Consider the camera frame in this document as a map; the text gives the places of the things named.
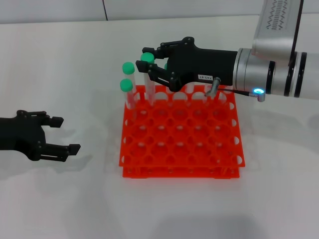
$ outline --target white tabletop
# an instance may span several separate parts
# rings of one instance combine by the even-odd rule
[[[122,63],[185,36],[201,48],[250,48],[257,19],[0,25],[0,116],[45,110],[65,119],[45,128],[47,142],[82,145],[65,163],[0,152],[0,238],[317,238],[317,101],[236,98],[240,179],[133,180],[118,167]],[[298,51],[319,52],[316,29],[319,15],[303,15]]]

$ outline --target white wall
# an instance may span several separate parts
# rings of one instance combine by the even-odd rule
[[[0,0],[0,23],[106,20],[102,0]]]
[[[105,0],[109,20],[259,14],[263,0]],[[318,13],[319,0],[304,12]]]

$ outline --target test tube rack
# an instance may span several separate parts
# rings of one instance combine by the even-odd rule
[[[245,166],[234,93],[204,96],[156,86],[150,106],[137,86],[136,108],[125,106],[120,163],[127,178],[239,178]]]

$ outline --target green cap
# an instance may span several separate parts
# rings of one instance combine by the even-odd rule
[[[125,62],[122,66],[123,73],[131,75],[135,72],[134,64],[132,62]]]
[[[147,61],[148,63],[153,64],[155,63],[155,58],[153,54],[145,52],[141,55],[141,61]]]
[[[129,92],[133,89],[133,83],[130,79],[121,80],[120,83],[121,91]]]

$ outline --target robotic hand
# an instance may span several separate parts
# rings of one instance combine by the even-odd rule
[[[265,94],[319,100],[319,54],[295,52],[304,0],[265,0],[252,49],[200,49],[193,37],[143,48],[155,58],[168,58],[167,69],[137,61],[140,72],[178,92],[190,82],[232,86],[237,94],[265,100]]]

